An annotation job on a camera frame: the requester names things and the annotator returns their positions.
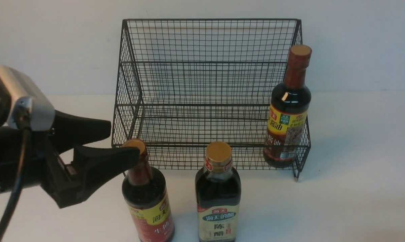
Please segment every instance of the robotic arm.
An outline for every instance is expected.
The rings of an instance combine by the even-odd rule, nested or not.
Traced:
[[[0,66],[0,193],[11,191],[0,222],[0,241],[22,188],[41,186],[59,208],[65,208],[86,201],[137,164],[137,148],[83,146],[108,138],[110,130],[109,121],[55,110],[28,76]],[[65,164],[59,155],[70,149],[73,161]]]

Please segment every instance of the dark liquid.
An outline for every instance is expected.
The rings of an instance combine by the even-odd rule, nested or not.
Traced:
[[[153,179],[147,184],[133,186],[128,181],[128,175],[122,183],[122,193],[125,201],[136,209],[149,209],[158,205],[165,197],[166,182],[164,175],[156,168],[151,167]],[[173,231],[171,237],[166,241],[170,242],[174,237]]]
[[[280,112],[290,113],[290,114],[299,114],[305,112],[311,101],[310,90],[306,86],[300,88],[289,88],[284,83],[278,84],[271,94],[271,104],[273,107]],[[276,140],[280,141],[281,144],[284,144],[286,136],[276,136]],[[271,148],[270,153],[273,157],[276,157],[276,154],[284,152],[285,148]],[[287,161],[279,161],[272,159],[266,154],[266,151],[263,152],[265,161],[272,167],[275,168],[285,168],[290,167],[293,164],[294,159]]]
[[[204,168],[196,173],[195,190],[196,202],[201,208],[217,206],[236,206],[241,199],[241,180],[235,168],[232,168],[232,176],[224,179],[208,179],[209,171]],[[216,240],[216,242],[233,242],[233,240]]]

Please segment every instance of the metal wire mesh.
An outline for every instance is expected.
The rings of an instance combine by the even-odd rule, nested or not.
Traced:
[[[222,140],[236,168],[271,169],[262,157],[270,94],[296,43],[297,19],[124,20],[112,146],[140,138],[154,167],[198,169]],[[304,130],[296,176],[310,149]]]

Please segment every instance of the bottle cap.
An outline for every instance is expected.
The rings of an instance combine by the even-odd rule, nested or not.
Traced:
[[[205,151],[205,167],[215,173],[223,173],[232,167],[232,149],[225,142],[215,141]]]
[[[312,49],[303,44],[297,44],[290,48],[287,65],[294,69],[305,69],[310,63]]]
[[[122,144],[121,147],[136,147],[139,149],[139,160],[144,161],[148,158],[147,146],[144,141],[140,139],[130,139]]]

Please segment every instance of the white wall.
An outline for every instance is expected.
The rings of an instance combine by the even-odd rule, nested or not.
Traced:
[[[312,91],[405,89],[405,0],[0,0],[0,64],[47,94],[112,94],[123,18],[239,17],[302,19]]]

